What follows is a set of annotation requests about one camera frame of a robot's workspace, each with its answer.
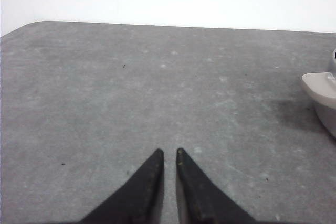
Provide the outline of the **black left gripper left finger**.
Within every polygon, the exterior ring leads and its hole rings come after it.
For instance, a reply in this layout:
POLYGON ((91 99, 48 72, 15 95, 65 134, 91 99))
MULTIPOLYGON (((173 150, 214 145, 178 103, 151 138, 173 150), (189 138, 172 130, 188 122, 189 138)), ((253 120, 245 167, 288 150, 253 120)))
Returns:
POLYGON ((160 223, 164 152, 156 149, 139 169, 80 223, 160 223))

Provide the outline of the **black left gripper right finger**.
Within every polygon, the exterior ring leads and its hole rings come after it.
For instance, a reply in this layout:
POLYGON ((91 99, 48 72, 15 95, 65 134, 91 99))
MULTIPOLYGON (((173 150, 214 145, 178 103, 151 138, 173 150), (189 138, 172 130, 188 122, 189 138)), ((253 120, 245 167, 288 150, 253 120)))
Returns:
POLYGON ((176 201, 180 223, 255 223, 183 148, 176 151, 176 201))

